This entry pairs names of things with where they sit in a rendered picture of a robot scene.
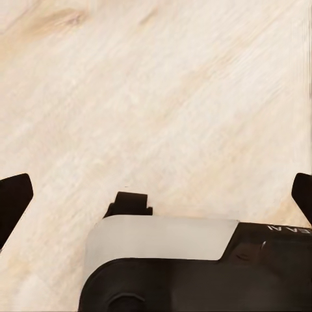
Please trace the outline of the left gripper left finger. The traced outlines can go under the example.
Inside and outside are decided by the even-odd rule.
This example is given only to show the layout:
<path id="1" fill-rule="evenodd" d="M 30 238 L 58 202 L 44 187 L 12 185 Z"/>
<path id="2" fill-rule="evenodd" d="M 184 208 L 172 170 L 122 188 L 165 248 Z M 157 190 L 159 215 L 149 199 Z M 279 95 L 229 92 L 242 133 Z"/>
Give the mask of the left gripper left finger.
<path id="1" fill-rule="evenodd" d="M 0 251 L 33 197 L 28 173 L 0 180 Z"/>

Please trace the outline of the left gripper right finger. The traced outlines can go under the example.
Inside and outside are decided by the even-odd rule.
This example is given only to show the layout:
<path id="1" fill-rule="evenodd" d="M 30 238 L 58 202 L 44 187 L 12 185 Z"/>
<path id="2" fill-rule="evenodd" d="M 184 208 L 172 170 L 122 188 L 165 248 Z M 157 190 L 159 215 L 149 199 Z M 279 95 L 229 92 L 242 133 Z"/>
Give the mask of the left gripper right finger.
<path id="1" fill-rule="evenodd" d="M 312 175 L 297 173 L 292 185 L 291 196 L 312 224 Z"/>

